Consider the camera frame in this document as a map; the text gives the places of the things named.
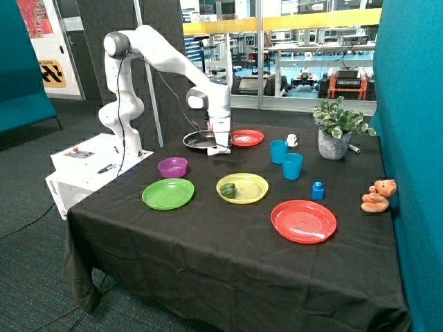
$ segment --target green pepper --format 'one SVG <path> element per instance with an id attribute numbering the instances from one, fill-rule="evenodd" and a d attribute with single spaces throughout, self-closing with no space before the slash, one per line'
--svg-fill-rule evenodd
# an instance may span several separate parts
<path id="1" fill-rule="evenodd" d="M 234 183 L 226 183 L 220 187 L 220 194 L 229 199 L 233 199 L 237 193 L 237 188 Z"/>

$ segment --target potted plant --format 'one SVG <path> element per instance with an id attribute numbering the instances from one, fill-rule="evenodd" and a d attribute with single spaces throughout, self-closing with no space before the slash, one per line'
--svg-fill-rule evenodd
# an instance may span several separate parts
<path id="1" fill-rule="evenodd" d="M 321 100 L 314 107 L 314 121 L 318 130 L 318 149 L 326 159 L 342 159 L 349 147 L 352 134 L 375 136 L 374 128 L 369 127 L 361 112 L 340 108 L 344 97 L 338 97 L 334 102 Z"/>

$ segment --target glass window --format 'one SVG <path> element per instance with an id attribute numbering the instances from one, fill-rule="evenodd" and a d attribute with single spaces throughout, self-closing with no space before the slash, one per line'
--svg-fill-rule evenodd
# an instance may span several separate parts
<path id="1" fill-rule="evenodd" d="M 345 107 L 370 115 L 382 3 L 181 0 L 187 56 L 228 79 L 233 107 L 311 111 L 343 96 Z M 194 40 L 201 34 L 209 35 L 203 46 Z"/>

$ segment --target brown teddy bear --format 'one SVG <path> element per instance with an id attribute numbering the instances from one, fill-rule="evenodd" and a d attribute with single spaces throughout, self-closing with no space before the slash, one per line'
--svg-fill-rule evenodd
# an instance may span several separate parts
<path id="1" fill-rule="evenodd" d="M 397 191 L 395 180 L 378 180 L 369 187 L 369 194 L 363 195 L 361 209 L 366 212 L 383 212 L 389 206 L 389 198 Z"/>

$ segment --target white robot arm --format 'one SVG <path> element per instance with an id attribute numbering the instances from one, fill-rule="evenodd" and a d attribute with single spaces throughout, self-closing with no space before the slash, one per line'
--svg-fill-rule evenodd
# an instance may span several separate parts
<path id="1" fill-rule="evenodd" d="M 125 158 L 141 158 L 142 152 L 140 136 L 129 123 L 143 112 L 143 102 L 132 86 L 130 62 L 136 57 L 144 57 L 158 71 L 182 74 L 195 84 L 186 100 L 190 108 L 208 112 L 217 143 L 217 147 L 208 149 L 208 155 L 230 153 L 230 91 L 225 80 L 210 80 L 150 26 L 109 33 L 104 45 L 107 86 L 117 100 L 101 108 L 99 118 L 115 133 L 116 144 L 122 150 L 125 135 Z"/>

